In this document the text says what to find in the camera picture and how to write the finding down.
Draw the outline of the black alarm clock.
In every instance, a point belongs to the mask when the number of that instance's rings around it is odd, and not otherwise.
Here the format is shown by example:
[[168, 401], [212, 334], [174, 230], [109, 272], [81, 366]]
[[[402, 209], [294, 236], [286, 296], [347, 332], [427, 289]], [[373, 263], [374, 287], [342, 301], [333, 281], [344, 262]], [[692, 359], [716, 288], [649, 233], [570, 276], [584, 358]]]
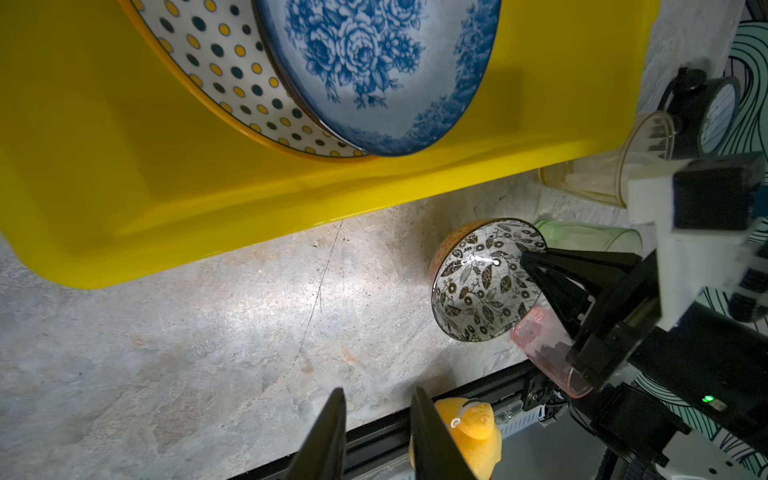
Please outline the black alarm clock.
[[681, 67], [659, 102], [674, 126], [671, 158], [712, 158], [725, 144], [739, 113], [741, 86], [735, 76], [710, 78]]

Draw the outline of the yellow plastic bin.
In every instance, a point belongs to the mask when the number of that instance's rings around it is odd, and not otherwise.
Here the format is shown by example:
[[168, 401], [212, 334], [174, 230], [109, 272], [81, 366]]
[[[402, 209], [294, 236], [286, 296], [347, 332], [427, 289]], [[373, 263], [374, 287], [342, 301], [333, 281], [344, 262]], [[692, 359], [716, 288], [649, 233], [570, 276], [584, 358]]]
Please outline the yellow plastic bin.
[[1, 232], [96, 289], [619, 145], [657, 1], [504, 1], [482, 85], [435, 144], [316, 160], [249, 139], [185, 88], [123, 1], [1, 5]]

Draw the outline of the amber plastic cup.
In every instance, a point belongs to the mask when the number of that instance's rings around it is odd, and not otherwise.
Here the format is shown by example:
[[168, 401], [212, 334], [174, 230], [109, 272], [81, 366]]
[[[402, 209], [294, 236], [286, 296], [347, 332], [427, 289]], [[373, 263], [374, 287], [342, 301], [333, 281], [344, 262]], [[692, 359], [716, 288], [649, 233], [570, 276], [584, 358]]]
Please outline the amber plastic cup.
[[548, 188], [624, 208], [630, 177], [645, 167], [668, 161], [674, 142], [670, 115], [663, 111], [640, 115], [620, 148], [542, 167], [539, 178]]

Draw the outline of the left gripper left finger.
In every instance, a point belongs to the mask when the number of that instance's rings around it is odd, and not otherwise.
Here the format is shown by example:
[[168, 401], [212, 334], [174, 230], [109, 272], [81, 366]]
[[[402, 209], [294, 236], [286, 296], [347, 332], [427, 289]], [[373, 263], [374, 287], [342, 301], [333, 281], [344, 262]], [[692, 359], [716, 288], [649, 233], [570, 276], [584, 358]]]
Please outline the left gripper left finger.
[[339, 480], [343, 476], [346, 447], [346, 399], [334, 389], [296, 452], [286, 479]]

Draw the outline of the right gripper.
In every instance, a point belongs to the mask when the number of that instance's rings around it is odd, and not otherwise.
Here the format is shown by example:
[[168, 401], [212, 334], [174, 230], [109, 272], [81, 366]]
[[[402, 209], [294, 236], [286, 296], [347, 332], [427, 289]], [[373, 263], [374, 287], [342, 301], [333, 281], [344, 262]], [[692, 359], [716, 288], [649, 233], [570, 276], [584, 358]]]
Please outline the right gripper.
[[525, 251], [520, 264], [576, 339], [568, 361], [596, 390], [609, 383], [661, 316], [655, 251], [644, 258], [623, 252]]

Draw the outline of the yellow plush bear red dress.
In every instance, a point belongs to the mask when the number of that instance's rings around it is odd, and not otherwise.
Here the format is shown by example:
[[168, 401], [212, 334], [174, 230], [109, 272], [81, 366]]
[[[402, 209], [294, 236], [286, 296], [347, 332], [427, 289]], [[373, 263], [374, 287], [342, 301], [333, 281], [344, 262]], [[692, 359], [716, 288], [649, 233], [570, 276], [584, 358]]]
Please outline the yellow plush bear red dress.
[[[492, 477], [501, 461], [502, 436], [490, 404], [474, 399], [451, 397], [434, 406], [475, 479]], [[409, 456], [414, 469], [410, 437]]]

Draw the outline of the pink plastic cup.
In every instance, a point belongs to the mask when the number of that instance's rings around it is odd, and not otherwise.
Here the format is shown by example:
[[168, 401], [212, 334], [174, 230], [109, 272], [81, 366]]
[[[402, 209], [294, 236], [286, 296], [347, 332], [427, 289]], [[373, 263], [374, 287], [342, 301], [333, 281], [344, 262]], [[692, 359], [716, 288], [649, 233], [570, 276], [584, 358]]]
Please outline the pink plastic cup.
[[526, 357], [570, 398], [579, 399], [593, 388], [567, 361], [573, 341], [555, 313], [536, 306], [512, 329], [511, 339]]

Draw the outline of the black leaf patterned bowl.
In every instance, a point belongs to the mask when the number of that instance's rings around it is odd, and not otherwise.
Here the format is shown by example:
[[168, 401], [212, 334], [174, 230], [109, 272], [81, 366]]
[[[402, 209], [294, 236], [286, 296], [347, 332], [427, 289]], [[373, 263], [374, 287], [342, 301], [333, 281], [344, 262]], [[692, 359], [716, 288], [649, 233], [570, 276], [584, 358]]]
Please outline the black leaf patterned bowl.
[[439, 328], [462, 342], [484, 342], [511, 330], [541, 296], [521, 256], [546, 248], [539, 230], [517, 218], [478, 220], [454, 231], [429, 270]]

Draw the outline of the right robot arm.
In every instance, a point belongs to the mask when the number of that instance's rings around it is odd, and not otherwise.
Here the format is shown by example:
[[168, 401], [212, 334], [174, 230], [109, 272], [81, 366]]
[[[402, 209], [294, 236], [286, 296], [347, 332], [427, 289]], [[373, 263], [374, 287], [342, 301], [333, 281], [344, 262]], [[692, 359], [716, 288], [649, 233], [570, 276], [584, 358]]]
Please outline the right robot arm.
[[755, 453], [767, 451], [767, 340], [699, 303], [661, 325], [654, 255], [550, 249], [520, 263], [572, 339], [590, 392], [572, 403], [633, 479], [747, 479], [749, 470], [663, 401], [612, 377], [630, 366]]

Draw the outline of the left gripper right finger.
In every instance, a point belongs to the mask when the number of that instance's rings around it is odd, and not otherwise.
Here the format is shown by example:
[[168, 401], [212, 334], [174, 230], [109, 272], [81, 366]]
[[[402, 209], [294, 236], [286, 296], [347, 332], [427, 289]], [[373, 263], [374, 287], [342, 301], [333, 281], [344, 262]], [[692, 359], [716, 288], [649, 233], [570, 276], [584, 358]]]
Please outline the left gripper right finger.
[[432, 399], [421, 387], [412, 395], [410, 427], [416, 479], [475, 480]]

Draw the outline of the blue floral bowl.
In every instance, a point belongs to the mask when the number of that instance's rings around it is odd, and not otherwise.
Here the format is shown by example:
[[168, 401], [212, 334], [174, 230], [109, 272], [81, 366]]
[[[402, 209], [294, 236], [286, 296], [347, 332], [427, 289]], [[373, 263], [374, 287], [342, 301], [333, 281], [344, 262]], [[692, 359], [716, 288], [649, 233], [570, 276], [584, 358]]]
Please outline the blue floral bowl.
[[422, 151], [475, 97], [498, 1], [255, 1], [290, 95], [334, 136], [380, 157]]

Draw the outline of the dotted plate yellow rim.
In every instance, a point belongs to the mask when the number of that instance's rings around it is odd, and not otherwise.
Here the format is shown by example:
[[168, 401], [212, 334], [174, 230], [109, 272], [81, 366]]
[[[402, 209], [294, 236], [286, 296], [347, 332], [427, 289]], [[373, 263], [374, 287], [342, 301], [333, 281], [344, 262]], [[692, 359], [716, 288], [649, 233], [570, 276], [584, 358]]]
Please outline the dotted plate yellow rim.
[[365, 158], [289, 95], [267, 55], [250, 2], [128, 0], [120, 5], [182, 85], [249, 139], [316, 160]]

